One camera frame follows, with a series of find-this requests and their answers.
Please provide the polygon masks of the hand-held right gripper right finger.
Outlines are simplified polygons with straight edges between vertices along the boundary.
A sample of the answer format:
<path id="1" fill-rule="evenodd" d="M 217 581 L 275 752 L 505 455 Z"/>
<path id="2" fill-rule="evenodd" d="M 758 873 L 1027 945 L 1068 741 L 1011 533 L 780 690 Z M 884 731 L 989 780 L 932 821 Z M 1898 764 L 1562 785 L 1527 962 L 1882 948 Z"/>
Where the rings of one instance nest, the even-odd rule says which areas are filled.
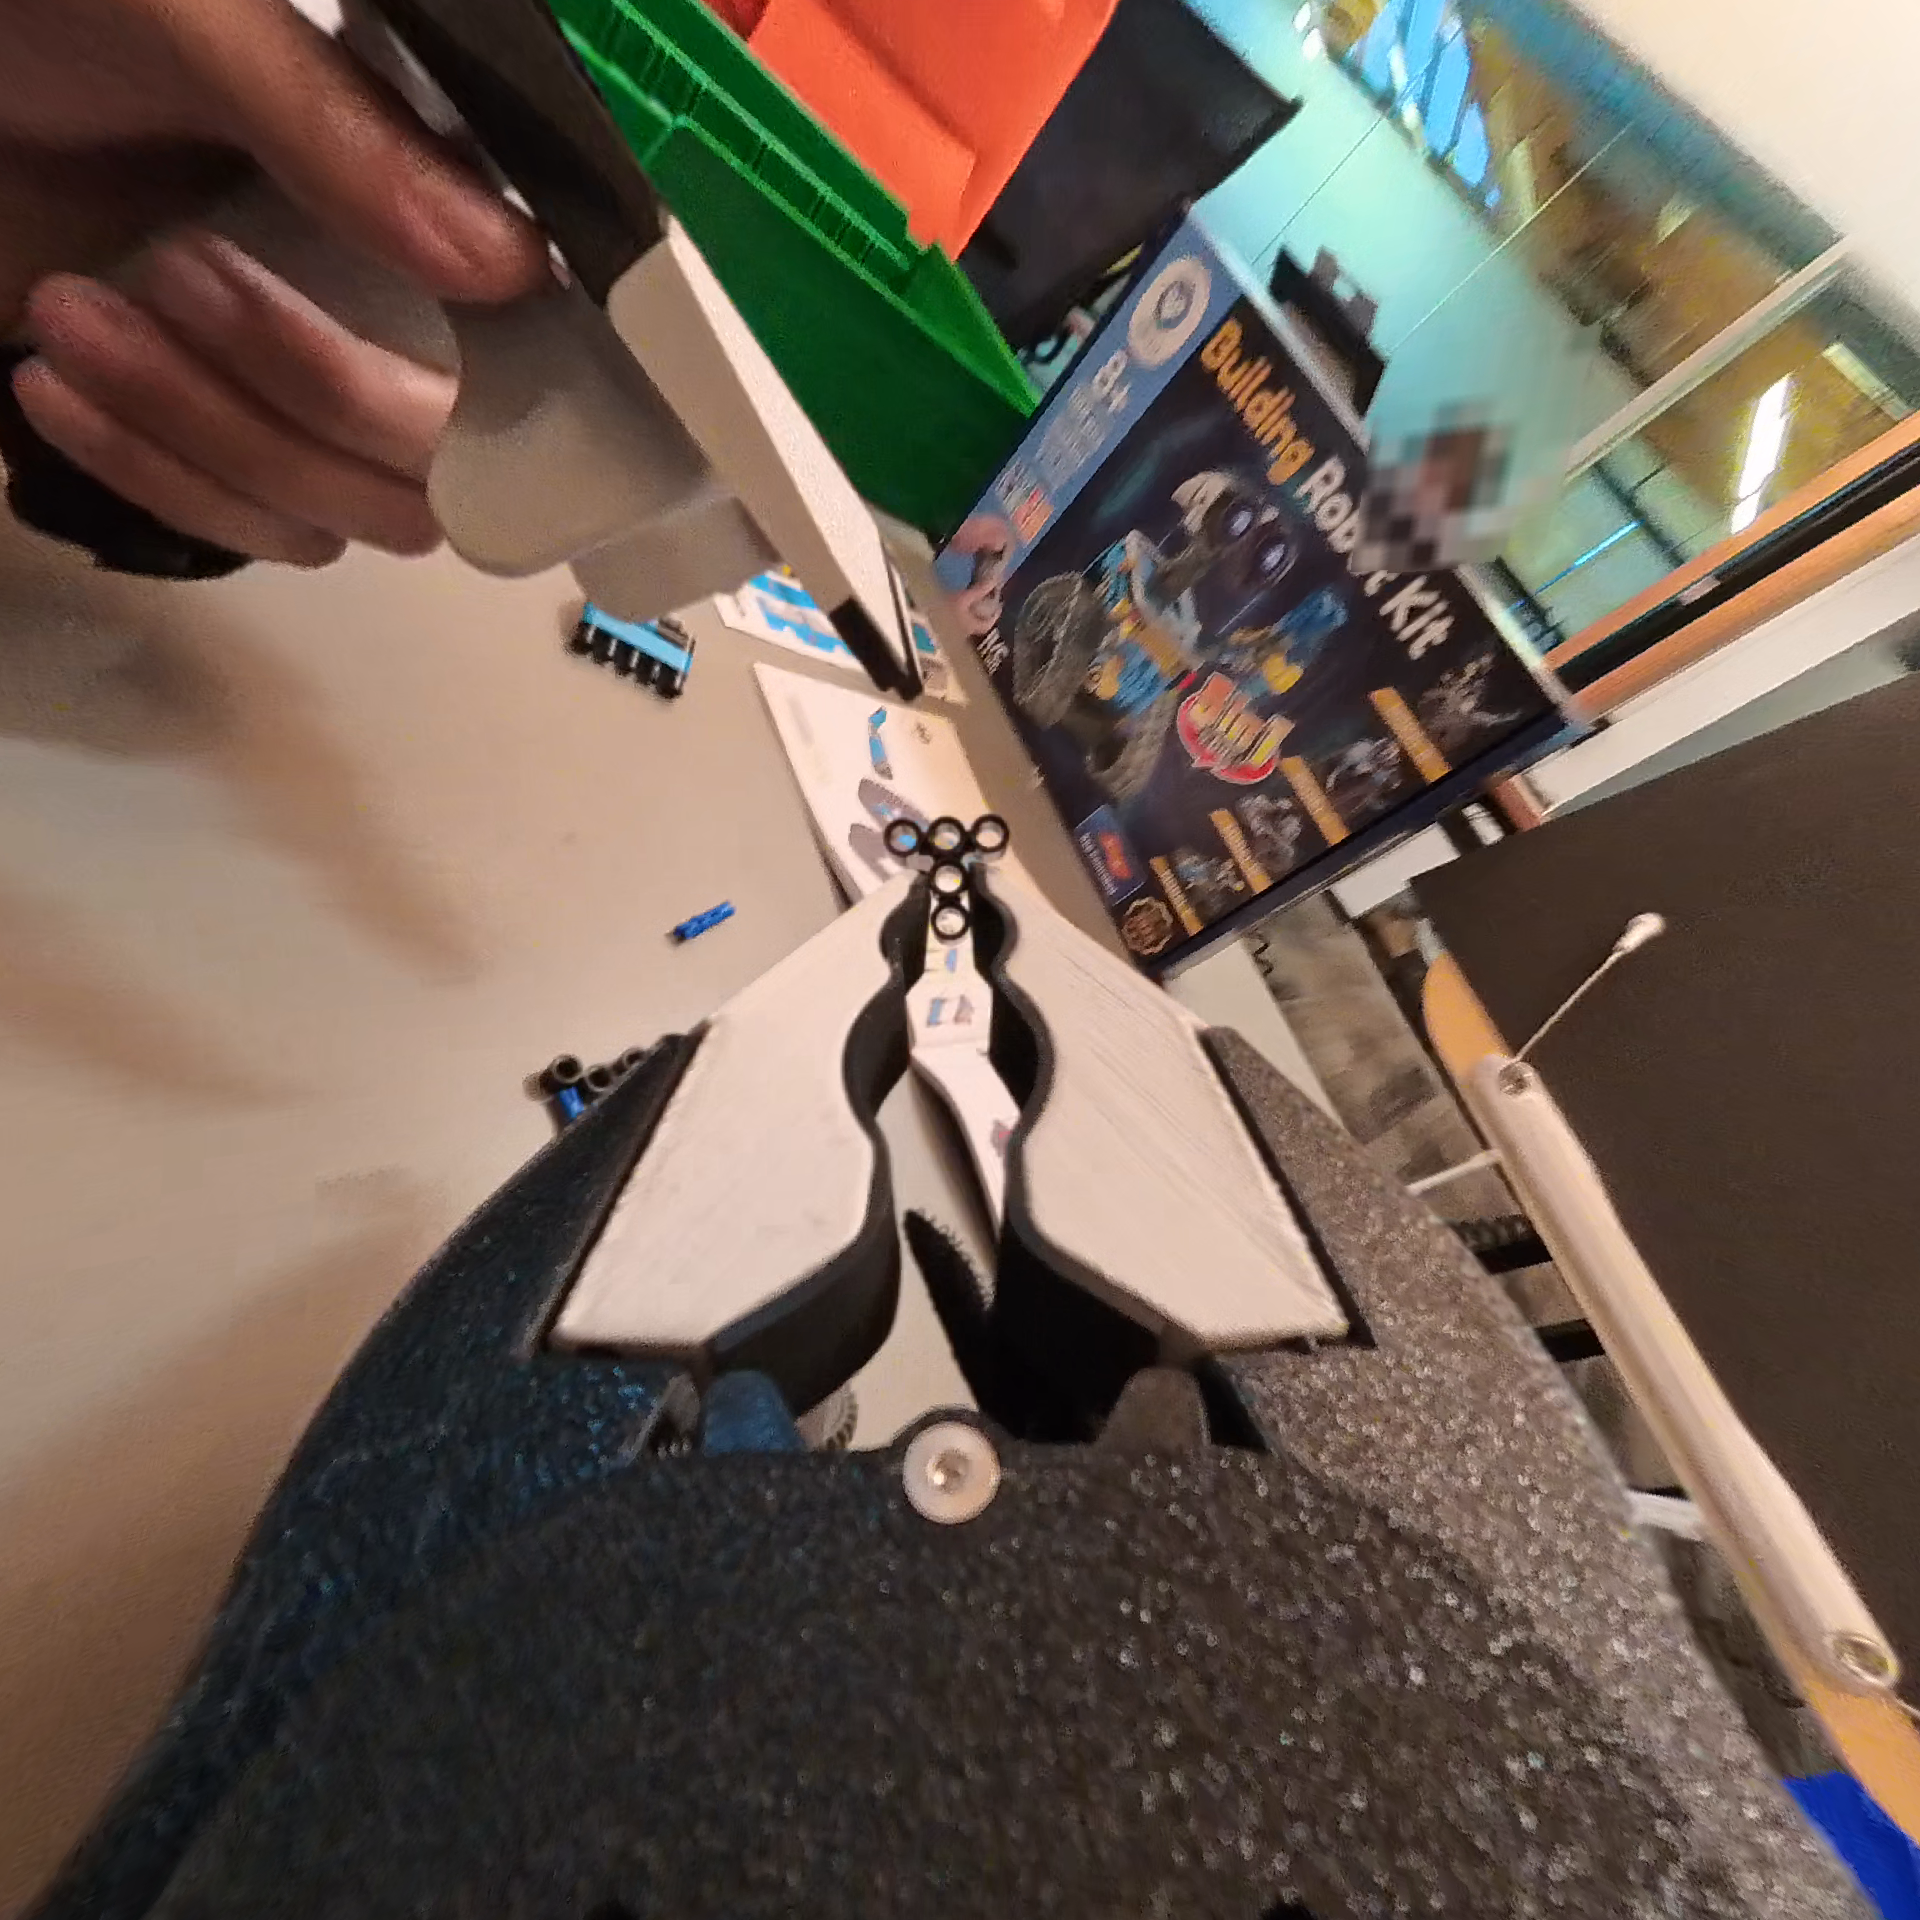
<path id="1" fill-rule="evenodd" d="M 1350 1310 L 1209 1048 L 1025 879 L 984 873 L 992 1062 L 1016 1089 L 996 1321 L 1063 1374 L 1350 1339 Z"/>

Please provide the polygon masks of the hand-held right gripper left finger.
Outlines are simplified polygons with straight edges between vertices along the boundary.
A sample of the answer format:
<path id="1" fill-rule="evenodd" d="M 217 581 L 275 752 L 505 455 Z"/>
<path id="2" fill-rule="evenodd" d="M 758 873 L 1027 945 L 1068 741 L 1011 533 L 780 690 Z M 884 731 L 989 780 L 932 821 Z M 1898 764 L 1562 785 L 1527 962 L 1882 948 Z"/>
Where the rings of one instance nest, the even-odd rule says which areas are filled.
<path id="1" fill-rule="evenodd" d="M 696 1031 L 550 1342 L 695 1378 L 854 1378 L 900 1302 L 880 1114 L 910 1060 L 919 883 L 898 875 Z"/>

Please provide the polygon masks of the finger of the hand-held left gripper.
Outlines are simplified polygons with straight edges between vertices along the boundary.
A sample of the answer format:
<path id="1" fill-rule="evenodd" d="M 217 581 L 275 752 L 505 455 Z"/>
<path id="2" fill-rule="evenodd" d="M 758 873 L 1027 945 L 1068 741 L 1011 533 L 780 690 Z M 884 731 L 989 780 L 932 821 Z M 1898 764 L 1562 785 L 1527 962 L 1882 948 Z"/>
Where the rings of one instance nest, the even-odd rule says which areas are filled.
<path id="1" fill-rule="evenodd" d="M 607 317 L 874 686 L 925 692 L 907 588 L 877 521 L 687 226 L 614 283 Z"/>

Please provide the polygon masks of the black T-shaped connector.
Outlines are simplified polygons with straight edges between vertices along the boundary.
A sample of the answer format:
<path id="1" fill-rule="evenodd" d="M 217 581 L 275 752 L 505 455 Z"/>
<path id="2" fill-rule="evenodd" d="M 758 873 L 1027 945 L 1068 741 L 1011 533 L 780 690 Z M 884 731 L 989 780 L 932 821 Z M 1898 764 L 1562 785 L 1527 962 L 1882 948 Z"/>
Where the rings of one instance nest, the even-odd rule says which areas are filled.
<path id="1" fill-rule="evenodd" d="M 536 1069 L 524 1080 L 530 1097 L 540 1101 L 548 1109 L 548 1096 L 562 1084 L 582 1084 L 592 1094 L 592 1107 L 605 1101 L 623 1080 L 627 1080 L 653 1051 L 653 1048 L 627 1048 L 614 1060 L 585 1062 L 575 1054 L 558 1054 L 545 1067 Z"/>
<path id="2" fill-rule="evenodd" d="M 968 938 L 972 931 L 972 871 L 1002 857 L 1012 829 L 996 812 L 962 821 L 938 814 L 918 822 L 905 814 L 886 821 L 884 851 L 903 861 L 919 861 L 928 886 L 928 931 L 947 948 Z"/>

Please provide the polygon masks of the grey desk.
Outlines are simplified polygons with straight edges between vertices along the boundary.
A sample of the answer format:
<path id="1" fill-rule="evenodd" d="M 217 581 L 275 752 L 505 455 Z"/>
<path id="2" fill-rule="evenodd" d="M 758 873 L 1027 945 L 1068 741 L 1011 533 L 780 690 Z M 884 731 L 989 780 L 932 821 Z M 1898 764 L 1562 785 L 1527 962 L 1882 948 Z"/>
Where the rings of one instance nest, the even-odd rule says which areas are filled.
<path id="1" fill-rule="evenodd" d="M 157 587 L 4 526 L 4 1915 L 154 1735 L 262 1502 L 524 1092 L 839 912 L 757 666 L 567 653 L 565 573 Z M 678 948 L 718 901 L 734 919 Z"/>

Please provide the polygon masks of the black desk partition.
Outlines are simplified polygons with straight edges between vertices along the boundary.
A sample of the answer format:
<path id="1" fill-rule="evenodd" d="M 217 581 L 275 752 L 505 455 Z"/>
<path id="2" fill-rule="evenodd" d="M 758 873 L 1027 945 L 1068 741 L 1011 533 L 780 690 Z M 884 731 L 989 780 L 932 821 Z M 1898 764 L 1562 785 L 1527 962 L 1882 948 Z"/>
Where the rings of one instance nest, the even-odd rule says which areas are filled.
<path id="1" fill-rule="evenodd" d="M 1744 1425 L 1917 1677 L 1919 690 L 1910 675 L 1418 881 Z"/>

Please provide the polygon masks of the person's left hand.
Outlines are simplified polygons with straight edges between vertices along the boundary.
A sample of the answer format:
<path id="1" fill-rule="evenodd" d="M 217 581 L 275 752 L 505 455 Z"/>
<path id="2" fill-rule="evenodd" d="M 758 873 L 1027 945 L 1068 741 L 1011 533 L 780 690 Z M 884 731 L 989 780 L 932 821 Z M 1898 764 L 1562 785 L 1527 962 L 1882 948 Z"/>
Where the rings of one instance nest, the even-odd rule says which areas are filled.
<path id="1" fill-rule="evenodd" d="M 3 7 L 4 344 L 20 419 L 164 530 L 319 569 L 432 554 L 456 382 L 203 215 L 275 188 L 436 303 L 550 280 L 533 226 L 293 4 Z"/>

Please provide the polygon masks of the green plastic bin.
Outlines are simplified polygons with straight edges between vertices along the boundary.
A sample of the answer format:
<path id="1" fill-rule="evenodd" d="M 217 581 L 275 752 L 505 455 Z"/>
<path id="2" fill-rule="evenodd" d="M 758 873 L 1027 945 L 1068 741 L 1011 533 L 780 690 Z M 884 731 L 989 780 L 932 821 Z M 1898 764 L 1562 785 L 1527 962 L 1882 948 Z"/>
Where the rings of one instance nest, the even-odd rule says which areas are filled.
<path id="1" fill-rule="evenodd" d="M 968 275 L 705 4 L 552 14 L 855 491 L 949 540 L 1038 405 Z"/>

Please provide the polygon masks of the blue sticker sheet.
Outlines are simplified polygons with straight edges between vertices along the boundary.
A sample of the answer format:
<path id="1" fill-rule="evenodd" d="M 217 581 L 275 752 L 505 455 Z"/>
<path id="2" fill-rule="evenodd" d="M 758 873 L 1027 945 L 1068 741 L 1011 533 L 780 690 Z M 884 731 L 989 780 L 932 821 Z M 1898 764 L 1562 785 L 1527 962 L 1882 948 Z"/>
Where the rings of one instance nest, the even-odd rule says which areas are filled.
<path id="1" fill-rule="evenodd" d="M 737 634 L 755 638 L 761 644 L 807 659 L 820 659 L 854 679 L 865 677 L 865 668 L 854 659 L 852 648 L 833 629 L 829 612 L 785 567 L 764 571 L 733 592 L 714 595 L 710 608 Z M 907 611 L 925 696 L 954 707 L 965 705 L 968 692 L 925 612 L 912 599 L 907 601 Z"/>

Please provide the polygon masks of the blue black brick assembly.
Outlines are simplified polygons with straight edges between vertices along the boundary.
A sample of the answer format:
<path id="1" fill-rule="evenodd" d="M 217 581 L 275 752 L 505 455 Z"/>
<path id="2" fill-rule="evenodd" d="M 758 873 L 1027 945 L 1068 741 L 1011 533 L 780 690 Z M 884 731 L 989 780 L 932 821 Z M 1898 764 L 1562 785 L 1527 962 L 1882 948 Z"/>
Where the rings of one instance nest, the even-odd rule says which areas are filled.
<path id="1" fill-rule="evenodd" d="M 567 648 L 660 699 L 678 700 L 687 692 L 696 642 L 674 614 L 640 622 L 586 601 L 567 634 Z"/>

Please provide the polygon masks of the orange felt bag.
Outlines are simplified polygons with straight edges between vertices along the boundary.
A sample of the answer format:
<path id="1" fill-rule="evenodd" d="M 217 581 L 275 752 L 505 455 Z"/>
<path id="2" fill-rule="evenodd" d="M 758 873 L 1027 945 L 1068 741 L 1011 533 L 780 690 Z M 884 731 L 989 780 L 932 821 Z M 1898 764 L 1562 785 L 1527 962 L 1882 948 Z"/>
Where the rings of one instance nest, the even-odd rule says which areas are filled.
<path id="1" fill-rule="evenodd" d="M 1088 66 L 1113 2 L 713 2 L 960 258 Z"/>

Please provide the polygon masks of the black office chair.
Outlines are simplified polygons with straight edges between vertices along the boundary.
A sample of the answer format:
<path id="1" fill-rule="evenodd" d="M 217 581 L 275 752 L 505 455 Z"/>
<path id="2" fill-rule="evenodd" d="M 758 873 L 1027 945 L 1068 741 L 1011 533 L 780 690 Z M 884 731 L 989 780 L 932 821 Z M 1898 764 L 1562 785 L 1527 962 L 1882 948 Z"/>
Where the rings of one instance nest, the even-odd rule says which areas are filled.
<path id="1" fill-rule="evenodd" d="M 1179 2 L 1123 2 L 960 254 L 1011 348 L 1059 332 L 1304 111 Z"/>

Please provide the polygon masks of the dark blue robot kit box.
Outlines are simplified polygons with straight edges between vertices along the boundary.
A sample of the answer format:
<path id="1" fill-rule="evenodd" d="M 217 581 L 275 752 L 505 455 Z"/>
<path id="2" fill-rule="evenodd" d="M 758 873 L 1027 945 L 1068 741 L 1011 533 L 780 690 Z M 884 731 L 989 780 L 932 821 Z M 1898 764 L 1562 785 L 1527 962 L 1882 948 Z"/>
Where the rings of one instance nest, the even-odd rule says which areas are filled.
<path id="1" fill-rule="evenodd" d="M 1461 571 L 1364 573 L 1364 448 L 1187 215 L 935 569 L 1126 954 L 1169 977 L 1567 731 Z"/>

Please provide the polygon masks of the long metal rod white tip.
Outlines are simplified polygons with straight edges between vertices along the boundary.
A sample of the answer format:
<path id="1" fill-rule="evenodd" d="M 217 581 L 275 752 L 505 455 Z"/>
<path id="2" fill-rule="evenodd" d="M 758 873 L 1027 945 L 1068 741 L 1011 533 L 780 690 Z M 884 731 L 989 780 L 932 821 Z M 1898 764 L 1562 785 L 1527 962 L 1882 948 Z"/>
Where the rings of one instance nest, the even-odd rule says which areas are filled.
<path id="1" fill-rule="evenodd" d="M 1639 952 L 1656 944 L 1667 931 L 1667 921 L 1659 912 L 1642 912 L 1632 916 L 1622 927 L 1617 942 L 1607 948 L 1606 956 L 1552 1008 L 1552 1011 L 1526 1037 L 1526 1041 L 1511 1054 L 1518 1065 L 1530 1065 L 1533 1055 L 1540 1051 L 1542 1043 L 1573 1016 L 1573 1011 L 1597 991 L 1597 988 L 1619 973 L 1630 959 Z"/>

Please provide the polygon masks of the blue perforated beam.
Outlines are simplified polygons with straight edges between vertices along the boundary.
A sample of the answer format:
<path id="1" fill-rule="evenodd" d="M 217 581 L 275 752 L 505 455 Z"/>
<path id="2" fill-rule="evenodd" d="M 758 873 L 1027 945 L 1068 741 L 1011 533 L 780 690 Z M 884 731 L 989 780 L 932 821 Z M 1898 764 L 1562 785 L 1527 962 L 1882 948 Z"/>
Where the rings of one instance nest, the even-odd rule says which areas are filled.
<path id="1" fill-rule="evenodd" d="M 1919 1844 L 1850 1773 L 1786 1778 L 1784 1787 L 1882 1918 L 1919 1918 Z"/>

